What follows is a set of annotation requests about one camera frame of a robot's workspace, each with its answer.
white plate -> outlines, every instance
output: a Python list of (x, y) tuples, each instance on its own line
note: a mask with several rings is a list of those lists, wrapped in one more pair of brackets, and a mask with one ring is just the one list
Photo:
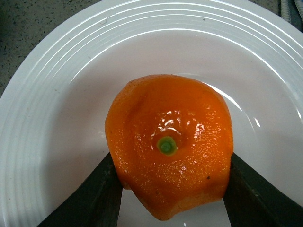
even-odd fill
[[(172, 73), (218, 89), (235, 152), (303, 205), (303, 35), (245, 0), (104, 0), (25, 59), (0, 101), (0, 226), (35, 226), (108, 152), (104, 119), (126, 82)], [(161, 222), (130, 191), (119, 227), (230, 226), (223, 202)]]

countertop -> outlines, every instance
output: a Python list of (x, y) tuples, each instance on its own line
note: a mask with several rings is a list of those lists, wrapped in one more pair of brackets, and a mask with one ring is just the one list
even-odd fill
[[(100, 0), (0, 0), (0, 96), (34, 47), (62, 22)], [(280, 0), (250, 0), (281, 15)], [(302, 31), (294, 0), (291, 24)]]

green navel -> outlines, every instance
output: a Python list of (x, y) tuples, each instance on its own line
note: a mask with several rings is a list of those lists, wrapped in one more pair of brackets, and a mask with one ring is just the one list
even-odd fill
[(158, 140), (157, 148), (164, 155), (171, 156), (175, 154), (177, 150), (177, 145), (172, 137), (165, 136)]

shiny orange surface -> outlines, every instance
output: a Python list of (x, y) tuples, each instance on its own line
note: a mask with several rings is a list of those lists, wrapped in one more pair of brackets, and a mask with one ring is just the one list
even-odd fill
[[(194, 79), (151, 75), (130, 81), (105, 122), (118, 177), (157, 219), (220, 200), (233, 152), (232, 123), (223, 98)], [(162, 154), (171, 136), (177, 151)]]

orange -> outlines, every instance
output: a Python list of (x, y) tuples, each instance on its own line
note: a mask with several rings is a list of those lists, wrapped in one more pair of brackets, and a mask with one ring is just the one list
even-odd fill
[(232, 123), (208, 85), (175, 75), (130, 81), (108, 111), (105, 132), (123, 187), (157, 219), (224, 196)]

